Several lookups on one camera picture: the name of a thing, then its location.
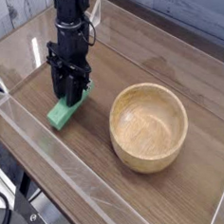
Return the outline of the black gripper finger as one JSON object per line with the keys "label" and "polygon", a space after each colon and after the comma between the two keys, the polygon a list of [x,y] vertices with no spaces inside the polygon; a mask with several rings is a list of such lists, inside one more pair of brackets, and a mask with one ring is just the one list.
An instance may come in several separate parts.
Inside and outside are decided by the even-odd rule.
{"label": "black gripper finger", "polygon": [[65,66],[53,66],[51,68],[51,76],[54,94],[58,99],[61,99],[65,96],[65,80],[67,77]]}
{"label": "black gripper finger", "polygon": [[76,104],[82,98],[83,91],[83,80],[69,75],[66,80],[66,105],[71,107]]}

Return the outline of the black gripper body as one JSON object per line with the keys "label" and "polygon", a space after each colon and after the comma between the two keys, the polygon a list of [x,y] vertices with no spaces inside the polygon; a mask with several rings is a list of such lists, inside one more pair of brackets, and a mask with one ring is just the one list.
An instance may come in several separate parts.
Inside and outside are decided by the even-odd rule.
{"label": "black gripper body", "polygon": [[67,71],[67,77],[69,75],[73,77],[78,77],[83,80],[83,86],[84,89],[86,89],[87,84],[89,83],[89,73],[91,72],[91,66],[86,61],[86,58],[84,56],[78,56],[78,62],[72,62],[70,58],[65,58],[61,53],[58,45],[53,42],[47,43],[47,63],[53,67],[53,66],[65,66]]}

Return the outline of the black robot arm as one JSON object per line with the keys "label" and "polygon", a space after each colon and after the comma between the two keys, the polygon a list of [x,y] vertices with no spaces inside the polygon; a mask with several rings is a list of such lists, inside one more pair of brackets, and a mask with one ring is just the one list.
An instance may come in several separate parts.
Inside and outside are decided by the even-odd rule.
{"label": "black robot arm", "polygon": [[51,66],[54,94],[65,98],[72,107],[83,96],[90,81],[91,66],[86,60],[89,41],[89,17],[85,14],[89,0],[53,0],[56,9],[54,20],[57,42],[47,43],[47,63]]}

